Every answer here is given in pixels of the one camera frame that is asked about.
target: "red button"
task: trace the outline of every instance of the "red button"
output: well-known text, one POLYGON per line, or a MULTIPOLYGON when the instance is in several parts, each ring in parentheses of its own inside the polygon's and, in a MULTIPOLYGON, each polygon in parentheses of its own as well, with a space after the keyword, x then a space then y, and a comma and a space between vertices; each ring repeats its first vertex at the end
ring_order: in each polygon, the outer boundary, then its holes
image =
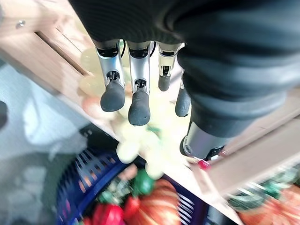
POLYGON ((210 168, 210 163, 205 160, 200 160, 198 162, 198 165, 199 165, 200 169, 202 169, 202 170, 207 170, 208 168, 210 168))

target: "black rubber fingertip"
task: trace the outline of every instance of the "black rubber fingertip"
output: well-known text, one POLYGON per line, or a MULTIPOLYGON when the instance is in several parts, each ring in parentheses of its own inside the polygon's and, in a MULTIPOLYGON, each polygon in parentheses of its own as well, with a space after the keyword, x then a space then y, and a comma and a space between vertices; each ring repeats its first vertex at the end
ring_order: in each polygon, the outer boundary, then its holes
POLYGON ((170 87, 171 76, 159 76, 158 87, 161 91, 166 91, 170 87))
POLYGON ((175 113, 179 117, 187 115, 189 106, 191 104, 191 98, 187 93, 187 90, 179 88, 179 93, 175 105, 175 113))
POLYGON ((114 112, 124 106, 125 91, 116 81, 110 81, 101 97, 100 105, 105 112, 114 112))
POLYGON ((150 120, 149 95, 142 88, 132 96, 128 120, 132 125, 138 126, 145 125, 150 120))

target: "red pepper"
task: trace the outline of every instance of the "red pepper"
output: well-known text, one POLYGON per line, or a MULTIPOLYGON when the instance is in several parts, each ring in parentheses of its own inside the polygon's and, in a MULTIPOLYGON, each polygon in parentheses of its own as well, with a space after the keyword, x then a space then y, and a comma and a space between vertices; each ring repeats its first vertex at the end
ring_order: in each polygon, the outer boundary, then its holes
POLYGON ((83 224, 84 225, 92 225, 92 220, 88 217, 83 219, 83 224))
POLYGON ((138 197, 129 196, 124 206, 124 220, 130 219, 140 208, 141 201, 138 197))
POLYGON ((98 204, 93 215, 93 225, 119 225, 123 216, 123 209, 118 205, 98 204))

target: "orange pumpkin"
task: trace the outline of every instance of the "orange pumpkin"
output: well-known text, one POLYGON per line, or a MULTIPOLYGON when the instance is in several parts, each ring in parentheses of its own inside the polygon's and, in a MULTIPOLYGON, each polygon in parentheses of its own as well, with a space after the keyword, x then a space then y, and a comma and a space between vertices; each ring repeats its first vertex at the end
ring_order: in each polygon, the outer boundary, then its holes
POLYGON ((260 208, 239 216, 245 225, 300 225, 300 188, 292 185, 279 200, 270 197, 260 208))
POLYGON ((150 195, 141 196, 139 210, 126 222, 128 225, 180 225, 178 205, 175 188, 161 179, 155 182, 150 195))

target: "white floor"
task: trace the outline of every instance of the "white floor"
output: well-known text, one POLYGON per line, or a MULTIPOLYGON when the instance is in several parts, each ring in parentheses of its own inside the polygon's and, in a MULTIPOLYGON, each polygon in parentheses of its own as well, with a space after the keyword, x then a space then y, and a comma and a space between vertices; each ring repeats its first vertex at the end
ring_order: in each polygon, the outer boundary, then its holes
POLYGON ((57 181, 89 121, 2 61, 0 103, 0 224, 54 225, 57 181))

